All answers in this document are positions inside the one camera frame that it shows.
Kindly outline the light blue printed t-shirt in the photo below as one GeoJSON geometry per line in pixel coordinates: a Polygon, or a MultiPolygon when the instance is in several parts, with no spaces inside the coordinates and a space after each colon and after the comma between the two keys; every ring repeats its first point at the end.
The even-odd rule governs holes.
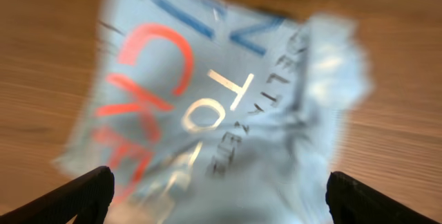
{"type": "Polygon", "coordinates": [[[109,223],[330,223],[326,183],[369,89],[356,24],[220,0],[103,0],[88,104],[57,159],[115,176],[109,223]]]}

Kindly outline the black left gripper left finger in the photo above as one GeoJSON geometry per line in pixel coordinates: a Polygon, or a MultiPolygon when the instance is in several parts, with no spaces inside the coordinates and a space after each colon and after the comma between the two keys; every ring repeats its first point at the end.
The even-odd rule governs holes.
{"type": "Polygon", "coordinates": [[[1,215],[1,224],[103,224],[114,189],[110,168],[100,166],[1,215]]]}

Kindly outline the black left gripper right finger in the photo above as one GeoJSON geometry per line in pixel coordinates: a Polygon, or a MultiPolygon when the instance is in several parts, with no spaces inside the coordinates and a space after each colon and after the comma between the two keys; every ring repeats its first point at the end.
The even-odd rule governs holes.
{"type": "Polygon", "coordinates": [[[334,224],[439,224],[341,171],[330,173],[325,200],[334,224]]]}

